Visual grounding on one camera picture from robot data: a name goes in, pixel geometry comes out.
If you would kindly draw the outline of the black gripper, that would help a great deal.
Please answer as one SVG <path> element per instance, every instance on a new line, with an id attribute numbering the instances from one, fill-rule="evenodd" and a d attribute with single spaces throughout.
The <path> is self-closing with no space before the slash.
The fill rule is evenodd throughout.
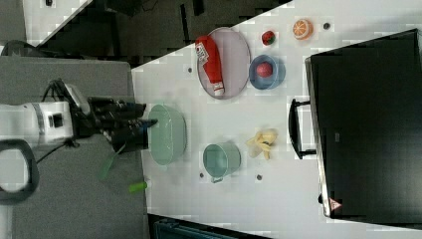
<path id="1" fill-rule="evenodd" d="M 158 123 L 157 119 L 133 119 L 133 112 L 143 115 L 146 104 L 130 103 L 108 98 L 89 98 L 89 111 L 83 111 L 83 105 L 69 100 L 73 125 L 73 140 L 101 134 L 117 153 L 129 152 L 126 130 L 131 128 L 149 128 Z"/>

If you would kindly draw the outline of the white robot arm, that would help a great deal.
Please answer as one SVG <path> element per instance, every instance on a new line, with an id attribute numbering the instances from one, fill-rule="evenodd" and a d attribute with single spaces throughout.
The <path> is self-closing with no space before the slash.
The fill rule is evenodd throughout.
<path id="1" fill-rule="evenodd" d="M 145 104 L 108 98 L 74 102 L 29 103 L 1 107 L 1 203 L 14 205 L 37 190 L 40 160 L 35 151 L 76 147 L 82 138 L 103 135 L 117 154 L 148 148 Z"/>

